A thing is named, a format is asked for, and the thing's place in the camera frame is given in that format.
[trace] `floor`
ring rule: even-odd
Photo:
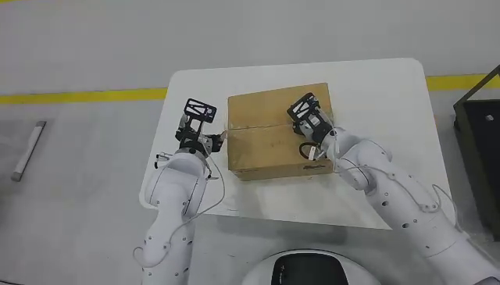
[[[499,90],[482,91],[485,98]],[[452,129],[463,91],[431,92],[459,220],[500,258],[477,218]],[[163,102],[0,105],[0,279],[22,284],[139,284],[132,259],[155,212],[138,192]],[[39,119],[48,125],[20,183],[9,171]],[[386,230],[202,216],[190,285],[234,285],[255,263],[291,248],[339,252],[383,284],[440,284],[417,254]]]

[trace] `cardboard box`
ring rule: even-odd
[[[228,105],[228,167],[240,180],[309,176],[333,172],[330,160],[309,161],[298,147],[305,142],[291,128],[287,109],[312,92],[321,109],[332,117],[328,84],[231,96]]]

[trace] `white table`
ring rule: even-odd
[[[188,98],[218,108],[206,134],[227,128],[227,98],[236,94],[327,82],[334,121],[354,134],[373,138],[391,149],[394,162],[417,176],[432,191],[435,183],[449,193],[445,164],[423,68],[414,59],[322,62],[280,66],[185,70],[173,75],[152,145],[142,194],[153,171],[155,155],[174,152],[174,134]],[[227,170],[227,147],[212,156],[227,186],[223,203],[209,213],[258,219],[388,229],[366,202],[339,176],[322,175],[242,182]],[[201,209],[220,199],[219,180],[209,182]],[[453,206],[443,198],[451,219]]]

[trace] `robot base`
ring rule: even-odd
[[[329,251],[295,250],[270,256],[256,265],[242,285],[380,285],[362,266]]]

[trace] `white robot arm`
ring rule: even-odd
[[[332,160],[347,183],[364,191],[380,217],[406,236],[447,284],[500,284],[500,271],[455,228],[416,178],[391,162],[388,150],[334,128],[311,93],[288,114],[294,131],[317,143],[319,156]]]
[[[206,158],[220,150],[225,138],[225,133],[202,133],[203,123],[211,123],[215,114],[215,107],[189,99],[176,132],[179,150],[174,155],[157,155],[157,170],[147,184],[145,200],[157,207],[158,215],[146,233],[144,245],[134,249],[134,257],[143,268],[143,285],[188,283],[195,235],[191,221],[199,215],[207,180],[211,177],[205,176],[209,169]],[[193,120],[199,122],[197,130],[192,128]],[[138,249],[142,250],[141,259],[136,257]]]

